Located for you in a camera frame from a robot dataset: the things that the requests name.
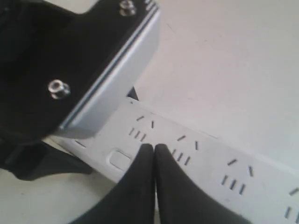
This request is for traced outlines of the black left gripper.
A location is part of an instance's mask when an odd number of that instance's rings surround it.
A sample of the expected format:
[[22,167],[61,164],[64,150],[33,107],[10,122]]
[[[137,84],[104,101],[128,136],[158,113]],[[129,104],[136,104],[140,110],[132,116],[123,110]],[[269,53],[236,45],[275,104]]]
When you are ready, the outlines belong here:
[[79,158],[42,141],[32,145],[18,145],[1,140],[0,168],[23,181],[34,181],[49,175],[89,175],[93,172],[93,169]]

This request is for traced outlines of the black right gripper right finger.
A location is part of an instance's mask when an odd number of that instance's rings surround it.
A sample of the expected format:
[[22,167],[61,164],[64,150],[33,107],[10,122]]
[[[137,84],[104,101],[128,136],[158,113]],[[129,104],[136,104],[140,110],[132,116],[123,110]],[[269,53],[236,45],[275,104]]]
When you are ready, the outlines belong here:
[[165,144],[154,152],[155,178],[162,224],[248,224],[200,189],[173,159]]

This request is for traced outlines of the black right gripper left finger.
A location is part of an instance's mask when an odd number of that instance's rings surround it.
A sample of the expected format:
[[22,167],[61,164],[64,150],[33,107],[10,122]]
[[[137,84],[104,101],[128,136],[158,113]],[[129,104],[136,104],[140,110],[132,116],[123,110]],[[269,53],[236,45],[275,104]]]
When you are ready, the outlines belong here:
[[76,224],[153,224],[155,214],[154,149],[142,144],[121,180]]

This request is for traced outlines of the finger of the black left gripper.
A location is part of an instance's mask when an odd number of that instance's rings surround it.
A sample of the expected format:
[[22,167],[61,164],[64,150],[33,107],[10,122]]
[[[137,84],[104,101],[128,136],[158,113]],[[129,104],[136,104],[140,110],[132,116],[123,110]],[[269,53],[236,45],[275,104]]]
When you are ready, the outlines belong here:
[[138,95],[137,95],[136,90],[135,90],[134,87],[131,88],[131,90],[127,94],[127,97],[132,98],[132,99],[137,100],[137,101],[139,100]]

